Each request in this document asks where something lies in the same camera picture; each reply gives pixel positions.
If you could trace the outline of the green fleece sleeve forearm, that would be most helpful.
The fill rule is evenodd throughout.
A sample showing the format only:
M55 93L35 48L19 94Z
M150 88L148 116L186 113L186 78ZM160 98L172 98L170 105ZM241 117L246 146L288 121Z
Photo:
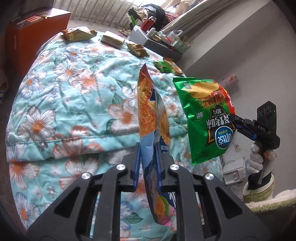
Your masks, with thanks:
M243 202L254 213L295 206L295 189L285 190L273 197L274 182L274 176L271 174L266 185L249 190L249 181L247 181L243 187Z

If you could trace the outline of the white gloved right hand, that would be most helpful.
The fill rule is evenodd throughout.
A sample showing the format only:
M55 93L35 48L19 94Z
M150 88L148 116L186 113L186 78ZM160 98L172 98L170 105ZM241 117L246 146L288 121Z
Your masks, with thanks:
M264 158L259 154L259 147L253 143L251 145L250 159L247 169L252 174L257 174L262 171L263 177L267 176L274 166L276 153L273 150L267 150L264 157L267 158L267 164L263 164Z

